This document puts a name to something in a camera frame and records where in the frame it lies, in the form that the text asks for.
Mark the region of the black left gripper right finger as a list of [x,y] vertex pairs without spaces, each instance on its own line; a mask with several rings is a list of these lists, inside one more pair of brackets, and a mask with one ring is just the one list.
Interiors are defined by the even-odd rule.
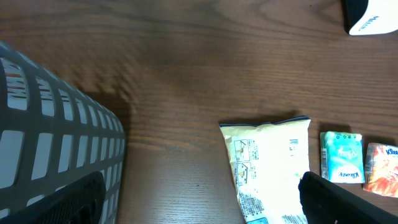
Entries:
[[397,216],[313,172],[304,173],[298,189],[302,210],[309,223],[397,223]]

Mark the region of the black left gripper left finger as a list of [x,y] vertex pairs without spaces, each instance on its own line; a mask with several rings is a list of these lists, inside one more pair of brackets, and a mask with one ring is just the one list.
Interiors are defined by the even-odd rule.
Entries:
[[36,203],[1,219],[1,224],[98,224],[106,186],[94,171]]

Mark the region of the teal tissue pack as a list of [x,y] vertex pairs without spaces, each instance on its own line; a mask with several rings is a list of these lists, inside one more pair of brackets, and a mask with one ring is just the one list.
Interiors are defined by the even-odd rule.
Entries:
[[361,134],[320,133],[321,176],[338,184],[365,183]]

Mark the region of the orange tissue pack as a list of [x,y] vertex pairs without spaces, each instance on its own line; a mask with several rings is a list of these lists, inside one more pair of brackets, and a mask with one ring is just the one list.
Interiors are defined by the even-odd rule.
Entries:
[[365,191],[397,198],[397,146],[369,143],[364,174]]

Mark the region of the cream snack bag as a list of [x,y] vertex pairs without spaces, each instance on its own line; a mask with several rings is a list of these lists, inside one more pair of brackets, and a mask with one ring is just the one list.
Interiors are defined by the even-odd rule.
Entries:
[[307,116],[276,123],[221,124],[246,223],[306,223],[299,182],[309,171]]

